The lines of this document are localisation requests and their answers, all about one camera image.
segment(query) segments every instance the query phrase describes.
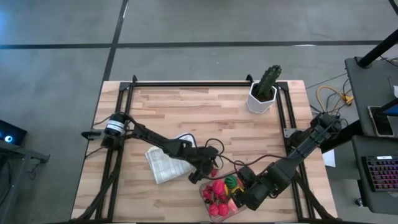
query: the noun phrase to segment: cactus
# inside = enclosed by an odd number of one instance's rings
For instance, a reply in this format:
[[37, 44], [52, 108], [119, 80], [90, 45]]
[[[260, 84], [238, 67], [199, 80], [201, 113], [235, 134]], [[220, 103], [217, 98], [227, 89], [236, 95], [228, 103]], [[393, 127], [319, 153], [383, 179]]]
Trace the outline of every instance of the cactus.
[[262, 75], [262, 78], [257, 86], [257, 96], [261, 98], [267, 98], [272, 85], [275, 83], [279, 77], [282, 69], [280, 65], [273, 65], [269, 67], [266, 72]]

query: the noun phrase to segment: butcher block tabletop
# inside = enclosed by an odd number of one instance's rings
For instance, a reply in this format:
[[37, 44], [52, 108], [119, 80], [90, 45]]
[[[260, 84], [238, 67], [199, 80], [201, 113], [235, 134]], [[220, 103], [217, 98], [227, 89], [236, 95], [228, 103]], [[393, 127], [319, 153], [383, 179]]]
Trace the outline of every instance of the butcher block tabletop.
[[[312, 120], [304, 82], [287, 81], [297, 128], [307, 129]], [[98, 122], [114, 112], [120, 82], [104, 82], [95, 114]], [[252, 114], [246, 107], [249, 87], [142, 87], [134, 88], [130, 113], [138, 123], [167, 137], [175, 138], [192, 133], [199, 146], [209, 138], [217, 138], [225, 145], [224, 156], [232, 160], [251, 162], [263, 154], [285, 156], [277, 103], [264, 114]], [[287, 126], [290, 127], [283, 91], [282, 102]], [[123, 98], [121, 111], [124, 111]], [[95, 126], [103, 129], [106, 122]], [[221, 150], [217, 142], [211, 142]], [[87, 153], [99, 148], [101, 140], [90, 141]], [[189, 173], [157, 185], [145, 152], [150, 144], [129, 139], [125, 143], [116, 197], [114, 222], [209, 222], [199, 186], [188, 180]], [[73, 207], [72, 218], [81, 215], [100, 190], [106, 150], [100, 150], [85, 160]], [[253, 164], [255, 173], [262, 171], [276, 159], [266, 157]], [[322, 154], [319, 149], [305, 160], [308, 181], [319, 202], [337, 217]], [[225, 161], [219, 174], [233, 170]], [[110, 190], [105, 198], [103, 216], [108, 211]], [[304, 216], [305, 199], [300, 192]], [[227, 219], [227, 222], [288, 222], [296, 221], [292, 188], [277, 198], [267, 198], [256, 211], [249, 209]]]

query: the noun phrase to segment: toy strawberry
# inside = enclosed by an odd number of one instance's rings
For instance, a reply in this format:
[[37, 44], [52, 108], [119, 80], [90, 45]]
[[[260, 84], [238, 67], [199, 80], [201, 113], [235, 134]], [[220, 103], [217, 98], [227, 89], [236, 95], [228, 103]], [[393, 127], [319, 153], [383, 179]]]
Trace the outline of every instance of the toy strawberry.
[[214, 177], [215, 175], [217, 175], [217, 173], [218, 173], [218, 171], [213, 169], [213, 170], [210, 172], [210, 175], [211, 175], [211, 177]]
[[226, 195], [220, 195], [219, 198], [220, 198], [220, 200], [223, 201], [223, 202], [226, 202], [226, 201], [227, 201]]
[[208, 193], [208, 194], [206, 194], [206, 196], [205, 195], [203, 195], [203, 196], [205, 197], [205, 199], [213, 201], [213, 193]]
[[212, 188], [210, 185], [207, 185], [205, 190], [207, 190], [207, 191], [209, 191], [209, 192], [212, 192], [212, 191], [213, 191], [213, 188]]
[[208, 191], [208, 190], [203, 190], [203, 196], [204, 197], [206, 197], [207, 195], [209, 195], [209, 194], [211, 194], [211, 192], [210, 191]]
[[226, 216], [228, 215], [229, 208], [228, 205], [225, 203], [221, 203], [218, 205], [218, 214], [221, 216]]
[[224, 193], [224, 181], [222, 180], [216, 180], [213, 183], [213, 191], [215, 194], [221, 195]]
[[213, 215], [213, 216], [217, 215], [219, 211], [218, 211], [218, 207], [217, 207], [216, 203], [212, 203], [209, 206], [209, 210], [208, 211], [209, 211], [210, 215]]

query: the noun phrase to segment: desk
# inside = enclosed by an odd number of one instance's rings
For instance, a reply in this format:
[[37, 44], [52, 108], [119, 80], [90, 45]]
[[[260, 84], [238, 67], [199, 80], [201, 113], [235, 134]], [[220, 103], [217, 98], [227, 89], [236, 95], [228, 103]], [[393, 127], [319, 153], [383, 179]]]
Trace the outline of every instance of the desk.
[[[312, 120], [303, 81], [289, 81], [290, 97], [297, 127], [306, 129]], [[104, 82], [95, 122], [114, 112], [120, 82]], [[277, 105], [263, 115], [251, 114], [246, 108], [249, 87], [145, 87], [134, 88], [130, 113], [134, 119], [167, 138], [192, 133], [198, 145], [208, 138], [225, 144], [224, 155], [232, 160], [253, 161], [262, 154], [285, 155]], [[96, 127], [104, 128], [105, 124]], [[87, 152], [99, 148], [100, 140], [91, 141]], [[114, 222], [208, 222], [210, 221], [198, 192], [183, 175], [156, 185], [144, 153], [151, 146], [137, 139], [126, 141], [119, 180]], [[93, 154], [84, 163], [72, 212], [82, 214], [98, 193], [106, 151]], [[251, 166], [263, 170], [274, 159], [264, 158]], [[316, 149], [306, 160], [308, 181], [320, 203], [336, 216], [322, 155]], [[227, 162], [221, 173], [233, 170]], [[245, 210], [229, 222], [276, 222], [296, 219], [292, 189], [277, 199], [267, 199], [257, 211]]]
[[367, 138], [354, 136], [352, 138], [356, 163], [361, 176], [362, 200], [365, 206], [369, 207], [374, 213], [384, 213], [398, 215], [397, 203], [398, 193], [373, 192], [366, 177], [366, 171], [363, 166], [363, 156], [393, 156], [398, 155], [398, 142], [393, 139]]
[[[397, 67], [385, 61], [375, 60], [371, 67], [361, 68], [357, 65], [355, 58], [347, 58], [345, 65], [359, 119], [341, 130], [336, 139], [325, 141], [321, 145], [323, 152], [350, 141], [351, 137], [355, 135], [377, 137], [370, 119], [368, 106], [384, 106], [395, 99], [394, 90], [391, 90], [390, 83], [391, 85], [398, 85]], [[394, 138], [398, 138], [398, 117], [390, 116], [389, 120]]]

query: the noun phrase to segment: potted cactus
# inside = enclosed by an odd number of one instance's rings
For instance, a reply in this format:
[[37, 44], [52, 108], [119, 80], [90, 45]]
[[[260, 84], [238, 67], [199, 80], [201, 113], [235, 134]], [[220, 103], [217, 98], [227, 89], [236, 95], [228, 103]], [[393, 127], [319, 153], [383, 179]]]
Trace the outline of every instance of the potted cactus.
[[269, 67], [259, 82], [252, 83], [249, 97], [246, 100], [250, 112], [263, 114], [273, 104], [276, 96], [276, 88], [273, 87], [273, 84], [281, 71], [279, 65]]

